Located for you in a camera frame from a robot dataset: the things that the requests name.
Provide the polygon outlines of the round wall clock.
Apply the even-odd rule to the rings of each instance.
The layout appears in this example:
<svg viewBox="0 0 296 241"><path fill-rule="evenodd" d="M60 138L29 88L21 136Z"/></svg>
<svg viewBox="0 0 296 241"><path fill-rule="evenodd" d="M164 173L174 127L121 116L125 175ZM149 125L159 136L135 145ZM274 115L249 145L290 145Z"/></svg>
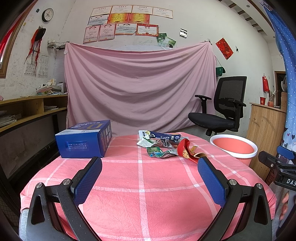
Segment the round wall clock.
<svg viewBox="0 0 296 241"><path fill-rule="evenodd" d="M52 8L47 8L42 13L42 21L47 23L52 20L54 16L54 10Z"/></svg>

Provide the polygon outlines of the red fire extinguisher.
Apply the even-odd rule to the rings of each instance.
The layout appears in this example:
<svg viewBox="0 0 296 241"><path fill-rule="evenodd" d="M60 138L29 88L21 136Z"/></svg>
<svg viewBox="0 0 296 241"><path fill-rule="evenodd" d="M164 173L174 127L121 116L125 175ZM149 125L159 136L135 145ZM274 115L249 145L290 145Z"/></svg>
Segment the red fire extinguisher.
<svg viewBox="0 0 296 241"><path fill-rule="evenodd" d="M269 93L269 82L268 82L268 79L267 77L265 76L265 74L263 75L262 77L262 85L263 85L263 91L265 93Z"/></svg>

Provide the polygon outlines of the blue cardboard box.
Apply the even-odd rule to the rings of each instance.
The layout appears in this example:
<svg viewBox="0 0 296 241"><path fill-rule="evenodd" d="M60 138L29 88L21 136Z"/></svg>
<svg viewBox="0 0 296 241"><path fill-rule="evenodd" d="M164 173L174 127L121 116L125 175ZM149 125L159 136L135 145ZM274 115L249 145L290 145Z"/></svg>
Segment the blue cardboard box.
<svg viewBox="0 0 296 241"><path fill-rule="evenodd" d="M103 158L112 139L111 121L79 123L55 138L62 158Z"/></svg>

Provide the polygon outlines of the wooden wall shelf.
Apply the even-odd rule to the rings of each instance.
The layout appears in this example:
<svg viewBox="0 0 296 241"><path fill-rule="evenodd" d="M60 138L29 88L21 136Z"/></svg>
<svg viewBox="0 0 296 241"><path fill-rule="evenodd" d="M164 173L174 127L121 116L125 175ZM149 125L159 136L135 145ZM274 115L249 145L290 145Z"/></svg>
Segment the wooden wall shelf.
<svg viewBox="0 0 296 241"><path fill-rule="evenodd" d="M1 127L1 136L34 121L67 111L66 94L20 97L1 101L1 111L21 117L14 123Z"/></svg>

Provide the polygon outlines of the pink checkered tablecloth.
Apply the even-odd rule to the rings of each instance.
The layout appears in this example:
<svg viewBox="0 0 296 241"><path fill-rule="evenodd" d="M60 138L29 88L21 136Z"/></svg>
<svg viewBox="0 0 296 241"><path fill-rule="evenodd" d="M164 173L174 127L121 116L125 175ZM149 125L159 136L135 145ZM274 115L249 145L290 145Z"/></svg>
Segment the pink checkered tablecloth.
<svg viewBox="0 0 296 241"><path fill-rule="evenodd" d="M261 183L274 218L276 195L251 168L202 138L181 135L227 179L246 186ZM197 164L179 156L151 158L138 140L138 135L112 138L102 172L79 206L81 212L102 240L198 240L220 206L211 198ZM20 193L21 211L30 207L39 182L51 186L72 179L90 159L58 157L41 169Z"/></svg>

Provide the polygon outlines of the blue snack wrapper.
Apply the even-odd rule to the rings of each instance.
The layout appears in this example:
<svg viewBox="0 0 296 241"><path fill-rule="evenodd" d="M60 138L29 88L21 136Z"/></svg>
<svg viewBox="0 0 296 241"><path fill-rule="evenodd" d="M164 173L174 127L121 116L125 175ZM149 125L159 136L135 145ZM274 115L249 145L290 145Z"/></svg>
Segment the blue snack wrapper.
<svg viewBox="0 0 296 241"><path fill-rule="evenodd" d="M145 130L139 130L138 134L140 139L145 138L147 140L151 138L157 138L157 139L168 140L168 141L177 143L181 139L180 134L158 133L158 132L145 131Z"/></svg>

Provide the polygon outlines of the pink plastic trash bin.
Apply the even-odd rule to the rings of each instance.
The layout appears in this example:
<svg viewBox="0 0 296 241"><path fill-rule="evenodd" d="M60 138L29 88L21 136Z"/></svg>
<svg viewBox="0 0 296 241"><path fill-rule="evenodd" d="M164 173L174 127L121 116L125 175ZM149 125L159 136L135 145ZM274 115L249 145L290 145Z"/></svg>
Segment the pink plastic trash bin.
<svg viewBox="0 0 296 241"><path fill-rule="evenodd" d="M255 143L236 135L214 135L210 138L210 143L235 157L246 166L250 165L252 158L258 152L258 147Z"/></svg>

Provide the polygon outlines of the stack of books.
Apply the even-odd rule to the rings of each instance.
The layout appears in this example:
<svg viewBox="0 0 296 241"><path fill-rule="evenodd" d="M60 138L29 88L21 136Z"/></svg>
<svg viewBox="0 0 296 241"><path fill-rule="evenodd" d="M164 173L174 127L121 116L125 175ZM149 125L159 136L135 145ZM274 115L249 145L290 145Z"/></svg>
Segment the stack of books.
<svg viewBox="0 0 296 241"><path fill-rule="evenodd" d="M48 80L43 86L36 90L36 95L57 95L67 92L65 82L57 83L56 79Z"/></svg>

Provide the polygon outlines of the red cup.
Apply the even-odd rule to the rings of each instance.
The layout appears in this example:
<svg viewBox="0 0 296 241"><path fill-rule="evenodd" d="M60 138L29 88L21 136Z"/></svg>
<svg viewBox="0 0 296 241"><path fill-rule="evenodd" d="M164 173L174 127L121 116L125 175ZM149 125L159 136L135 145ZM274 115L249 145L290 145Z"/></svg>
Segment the red cup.
<svg viewBox="0 0 296 241"><path fill-rule="evenodd" d="M260 97L260 104L265 105L266 98L265 97Z"/></svg>

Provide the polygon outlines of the red gold wrapper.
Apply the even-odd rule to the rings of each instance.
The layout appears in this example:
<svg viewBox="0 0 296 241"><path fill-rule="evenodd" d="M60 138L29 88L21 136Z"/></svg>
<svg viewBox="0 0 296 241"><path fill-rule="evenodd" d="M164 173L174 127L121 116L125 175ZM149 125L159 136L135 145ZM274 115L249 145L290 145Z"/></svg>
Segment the red gold wrapper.
<svg viewBox="0 0 296 241"><path fill-rule="evenodd" d="M190 144L191 142L187 138L182 139L177 146L178 155L196 164L198 163L199 159L207 157L205 153L200 152L198 146L192 146L190 148Z"/></svg>

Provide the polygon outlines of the black office chair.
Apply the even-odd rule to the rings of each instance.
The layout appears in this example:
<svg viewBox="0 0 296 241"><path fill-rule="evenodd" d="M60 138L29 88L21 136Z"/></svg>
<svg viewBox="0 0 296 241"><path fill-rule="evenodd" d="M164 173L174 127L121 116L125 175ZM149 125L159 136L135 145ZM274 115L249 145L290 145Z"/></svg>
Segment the black office chair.
<svg viewBox="0 0 296 241"><path fill-rule="evenodd" d="M218 80L214 98L204 95L195 95L201 101L201 113L189 113L189 120L206 129L206 135L223 133L225 131L238 132L240 120L243 118L243 108L247 77L222 77ZM219 117L207 113L207 102L213 100L214 109L224 115Z"/></svg>

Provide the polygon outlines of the green wall bag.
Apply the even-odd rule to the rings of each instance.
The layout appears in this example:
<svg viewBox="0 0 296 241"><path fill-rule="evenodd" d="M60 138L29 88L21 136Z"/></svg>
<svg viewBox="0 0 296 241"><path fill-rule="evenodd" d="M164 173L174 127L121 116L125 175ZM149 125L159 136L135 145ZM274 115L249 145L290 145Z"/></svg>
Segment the green wall bag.
<svg viewBox="0 0 296 241"><path fill-rule="evenodd" d="M222 66L216 67L216 76L217 77L220 77L225 73L226 73L226 70L224 69L224 67L222 67Z"/></svg>

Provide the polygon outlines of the wall certificates cluster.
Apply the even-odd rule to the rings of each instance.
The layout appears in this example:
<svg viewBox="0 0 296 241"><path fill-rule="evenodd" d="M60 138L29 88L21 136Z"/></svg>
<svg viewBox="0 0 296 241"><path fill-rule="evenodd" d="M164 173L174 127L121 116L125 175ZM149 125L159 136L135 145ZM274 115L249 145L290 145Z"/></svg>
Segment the wall certificates cluster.
<svg viewBox="0 0 296 241"><path fill-rule="evenodd" d="M159 25L151 24L151 16L172 19L171 9L141 5L115 5L94 8L85 28L83 43L113 40L115 36L156 37L160 46L168 39L159 32Z"/></svg>

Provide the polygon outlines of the blue dotted curtain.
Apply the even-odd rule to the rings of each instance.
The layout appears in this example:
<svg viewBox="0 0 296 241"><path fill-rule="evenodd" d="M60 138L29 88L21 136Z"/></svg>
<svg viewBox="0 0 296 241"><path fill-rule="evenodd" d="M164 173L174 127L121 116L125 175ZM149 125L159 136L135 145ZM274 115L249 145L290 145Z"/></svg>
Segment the blue dotted curtain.
<svg viewBox="0 0 296 241"><path fill-rule="evenodd" d="M275 42L283 57L287 82L287 117L283 134L283 145L295 151L295 37L268 1L261 1L275 31Z"/></svg>

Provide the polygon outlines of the red paper wall decoration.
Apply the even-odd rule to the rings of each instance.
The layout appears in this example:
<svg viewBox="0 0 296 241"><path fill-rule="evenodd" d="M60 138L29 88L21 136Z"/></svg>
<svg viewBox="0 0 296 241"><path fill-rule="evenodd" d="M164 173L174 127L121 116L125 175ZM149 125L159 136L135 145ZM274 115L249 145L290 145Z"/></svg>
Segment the red paper wall decoration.
<svg viewBox="0 0 296 241"><path fill-rule="evenodd" d="M228 43L224 38L220 39L216 43L216 46L221 51L222 55L226 60L228 60L233 55L233 50L231 49L231 47L228 45Z"/></svg>

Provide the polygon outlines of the red tassel wall hanging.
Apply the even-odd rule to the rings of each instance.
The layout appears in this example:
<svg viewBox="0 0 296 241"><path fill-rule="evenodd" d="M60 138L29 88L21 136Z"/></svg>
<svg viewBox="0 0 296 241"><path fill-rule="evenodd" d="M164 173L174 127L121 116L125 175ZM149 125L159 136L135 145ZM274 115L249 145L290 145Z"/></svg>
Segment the red tassel wall hanging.
<svg viewBox="0 0 296 241"><path fill-rule="evenodd" d="M40 54L40 48L41 48L41 42L43 39L43 36L46 32L46 28L43 26L39 26L36 31L34 32L32 38L31 38L31 43L30 43L30 48L28 55L25 59L27 61L29 56L34 57L34 62L35 62L35 70L37 69L37 62Z"/></svg>

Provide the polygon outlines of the pink hanging sheet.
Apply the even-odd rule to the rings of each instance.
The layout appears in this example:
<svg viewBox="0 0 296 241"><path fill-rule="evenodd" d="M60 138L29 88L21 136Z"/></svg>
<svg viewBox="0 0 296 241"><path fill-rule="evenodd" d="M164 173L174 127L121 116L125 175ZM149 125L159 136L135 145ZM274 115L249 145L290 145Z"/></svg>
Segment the pink hanging sheet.
<svg viewBox="0 0 296 241"><path fill-rule="evenodd" d="M216 89L208 42L145 52L68 43L64 54L67 127L110 120L116 136L180 130L192 125L189 113L202 111L197 95Z"/></svg>

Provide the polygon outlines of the wooden cabinet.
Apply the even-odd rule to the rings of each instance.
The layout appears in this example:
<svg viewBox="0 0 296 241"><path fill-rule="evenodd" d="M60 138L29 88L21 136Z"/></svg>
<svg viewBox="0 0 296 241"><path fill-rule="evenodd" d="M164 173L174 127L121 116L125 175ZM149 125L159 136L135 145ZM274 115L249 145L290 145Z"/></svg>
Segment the wooden cabinet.
<svg viewBox="0 0 296 241"><path fill-rule="evenodd" d="M275 156L285 128L286 111L252 103L246 138L255 143L258 152Z"/></svg>

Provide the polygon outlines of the green white wrapper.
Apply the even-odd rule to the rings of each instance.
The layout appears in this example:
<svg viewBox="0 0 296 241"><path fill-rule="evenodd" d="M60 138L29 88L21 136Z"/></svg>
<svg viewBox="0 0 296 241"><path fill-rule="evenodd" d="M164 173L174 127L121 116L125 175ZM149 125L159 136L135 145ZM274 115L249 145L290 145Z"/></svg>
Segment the green white wrapper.
<svg viewBox="0 0 296 241"><path fill-rule="evenodd" d="M141 138L137 145L146 148L147 154L153 158L168 158L178 156L177 150L165 139Z"/></svg>

